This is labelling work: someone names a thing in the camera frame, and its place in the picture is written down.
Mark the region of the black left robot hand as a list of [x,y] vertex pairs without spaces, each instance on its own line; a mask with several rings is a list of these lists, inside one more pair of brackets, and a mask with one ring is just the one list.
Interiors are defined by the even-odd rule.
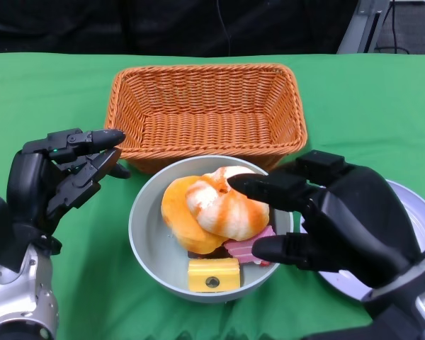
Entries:
[[118,163],[124,140],[121,130],[74,128],[25,143],[8,178],[13,223],[53,234],[66,213],[100,190],[105,176],[128,179],[130,172]]

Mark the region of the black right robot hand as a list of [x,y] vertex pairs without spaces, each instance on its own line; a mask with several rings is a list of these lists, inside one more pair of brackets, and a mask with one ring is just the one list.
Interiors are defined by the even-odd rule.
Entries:
[[255,257],[308,271],[351,272],[381,288],[421,261],[407,211],[375,170],[312,150],[266,175],[240,174],[229,185],[271,208],[298,212],[304,232],[264,237]]

